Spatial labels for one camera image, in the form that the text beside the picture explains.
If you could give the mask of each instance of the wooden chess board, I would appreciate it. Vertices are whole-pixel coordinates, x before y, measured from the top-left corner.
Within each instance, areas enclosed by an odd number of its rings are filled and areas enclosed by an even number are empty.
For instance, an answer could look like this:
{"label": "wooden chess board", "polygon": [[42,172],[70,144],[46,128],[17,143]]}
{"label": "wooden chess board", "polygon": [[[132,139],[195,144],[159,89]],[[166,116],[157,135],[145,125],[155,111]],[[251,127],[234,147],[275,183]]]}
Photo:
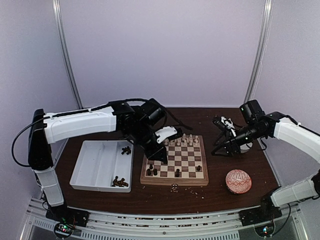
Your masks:
{"label": "wooden chess board", "polygon": [[[164,142],[167,152],[168,163],[161,161],[148,160],[146,156],[143,158],[142,171],[140,176],[141,184],[146,185],[172,185],[180,186],[206,186],[209,183],[206,154],[204,141],[202,136],[187,135],[183,140],[176,139],[174,141]],[[147,169],[150,164],[157,169],[157,175],[151,170],[151,175],[147,175]]]}

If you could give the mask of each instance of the wire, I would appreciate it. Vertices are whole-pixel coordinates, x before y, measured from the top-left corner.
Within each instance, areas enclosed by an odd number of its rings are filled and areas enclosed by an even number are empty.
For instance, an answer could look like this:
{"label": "wire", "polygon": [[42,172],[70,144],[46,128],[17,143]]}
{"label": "wire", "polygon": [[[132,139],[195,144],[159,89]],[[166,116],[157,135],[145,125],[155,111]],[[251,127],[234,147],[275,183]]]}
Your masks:
{"label": "wire", "polygon": [[233,126],[235,126],[235,127],[237,127],[237,128],[243,128],[243,126],[241,126],[241,125],[238,125],[238,124],[235,124],[235,123],[233,123]]}
{"label": "wire", "polygon": [[28,126],[26,126],[24,129],[22,129],[14,138],[13,142],[12,142],[12,145],[11,145],[11,155],[12,155],[12,158],[13,160],[15,161],[16,164],[18,164],[19,166],[21,167],[24,167],[24,168],[30,168],[31,166],[30,165],[25,165],[25,164],[22,164],[20,162],[18,162],[18,160],[16,159],[16,156],[15,156],[15,144],[16,144],[16,141],[17,139],[20,137],[21,134],[23,134],[28,128],[31,128],[33,125],[45,120],[45,119],[48,119],[50,117],[43,117],[37,121],[34,121],[33,123],[29,124]]}
{"label": "wire", "polygon": [[144,102],[144,103],[151,103],[159,108],[161,108],[162,110],[164,110],[165,112],[167,112],[170,117],[173,118],[173,120],[175,120],[179,126],[182,126],[184,127],[185,129],[188,129],[188,130],[192,130],[193,128],[184,124],[181,120],[179,120],[178,118],[176,118],[173,113],[171,111],[169,111],[165,106],[162,106],[160,103],[156,103],[156,102],[152,102],[148,99],[143,99],[143,98],[128,98],[128,99],[125,99],[125,100],[119,100],[119,101],[114,101],[113,103],[123,103],[123,102]]}
{"label": "wire", "polygon": [[[299,124],[292,116],[290,116],[290,115],[285,115],[285,116],[286,116],[287,118],[289,118],[295,125],[298,125],[298,124]],[[319,133],[317,133],[317,132],[315,132],[315,131],[312,131],[311,129],[309,129],[309,128],[305,127],[305,126],[299,125],[299,127],[301,127],[301,128],[303,128],[303,129],[305,129],[305,130],[307,130],[307,131],[309,131],[309,132],[311,132],[311,133],[313,133],[313,134],[315,134],[315,135],[317,135],[317,136],[320,137],[320,134],[319,134]]]}
{"label": "wire", "polygon": [[291,215],[291,206],[290,204],[288,203],[287,204],[289,206],[289,214],[288,214],[288,217],[286,218],[285,222],[283,223],[283,225],[278,229],[278,231],[276,231],[274,234],[272,234],[272,236],[278,234],[283,228],[284,226],[286,225],[286,223],[288,222],[289,218],[290,218],[290,215]]}
{"label": "wire", "polygon": [[264,149],[261,149],[261,151],[266,150],[268,146],[267,146],[267,144],[265,144],[264,141],[262,141],[262,137],[260,137],[260,141],[261,141],[261,144],[264,146]]}

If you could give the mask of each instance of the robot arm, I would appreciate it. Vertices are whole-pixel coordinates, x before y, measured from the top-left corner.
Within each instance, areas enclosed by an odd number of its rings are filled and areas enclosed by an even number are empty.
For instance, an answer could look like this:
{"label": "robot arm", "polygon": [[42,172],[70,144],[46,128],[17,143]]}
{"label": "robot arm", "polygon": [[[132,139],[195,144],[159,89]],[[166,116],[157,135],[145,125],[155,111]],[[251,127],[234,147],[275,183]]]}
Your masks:
{"label": "robot arm", "polygon": [[[219,148],[226,147],[234,153],[241,153],[240,146],[258,138],[276,138],[285,141],[310,155],[320,163],[320,135],[301,126],[289,115],[279,112],[265,114],[256,100],[240,106],[247,126],[236,131],[236,136],[226,139]],[[296,201],[320,195],[320,172],[294,184],[280,187],[265,195],[261,207],[240,211],[242,224],[257,223],[255,220],[269,220],[279,213],[279,207]]]}
{"label": "robot arm", "polygon": [[43,109],[36,110],[29,134],[28,163],[45,194],[49,207],[47,217],[71,222],[75,218],[79,226],[85,226],[85,219],[88,219],[88,213],[67,207],[53,168],[50,144],[86,134],[121,131],[125,139],[143,148],[148,159],[167,163],[163,140],[179,138],[182,131],[172,126],[158,131],[153,129],[166,114],[166,109],[154,99],[146,100],[141,106],[130,106],[124,100],[71,112],[45,114]]}

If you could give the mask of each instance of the white wall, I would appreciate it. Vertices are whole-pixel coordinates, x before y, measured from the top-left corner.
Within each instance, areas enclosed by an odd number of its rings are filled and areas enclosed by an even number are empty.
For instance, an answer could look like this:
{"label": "white wall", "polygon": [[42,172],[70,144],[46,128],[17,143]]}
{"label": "white wall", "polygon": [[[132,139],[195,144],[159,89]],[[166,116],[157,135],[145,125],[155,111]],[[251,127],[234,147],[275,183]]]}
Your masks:
{"label": "white wall", "polygon": [[62,0],[82,103],[156,98],[238,107],[249,85],[264,0]]}
{"label": "white wall", "polygon": [[[34,110],[77,108],[63,63],[50,0],[0,1],[0,233],[14,240],[31,196],[35,176],[14,163],[11,143],[31,123]],[[27,134],[15,147],[27,163]],[[59,145],[54,146],[57,152]]]}
{"label": "white wall", "polygon": [[[276,0],[255,98],[266,113],[289,114],[320,133],[320,2]],[[282,185],[320,165],[298,149],[269,139],[266,150]],[[312,239],[319,239],[320,201],[301,204]]]}

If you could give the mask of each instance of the white plastic tray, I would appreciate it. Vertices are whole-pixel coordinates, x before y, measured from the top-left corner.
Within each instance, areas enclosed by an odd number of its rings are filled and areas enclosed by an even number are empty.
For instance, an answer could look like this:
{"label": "white plastic tray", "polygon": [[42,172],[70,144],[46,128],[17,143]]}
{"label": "white plastic tray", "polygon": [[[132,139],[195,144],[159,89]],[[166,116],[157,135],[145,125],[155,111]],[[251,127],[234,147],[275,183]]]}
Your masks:
{"label": "white plastic tray", "polygon": [[[131,154],[121,154],[129,146]],[[134,146],[127,141],[84,141],[76,161],[70,185],[74,189],[129,193]],[[125,179],[128,187],[112,186],[115,177]]]}

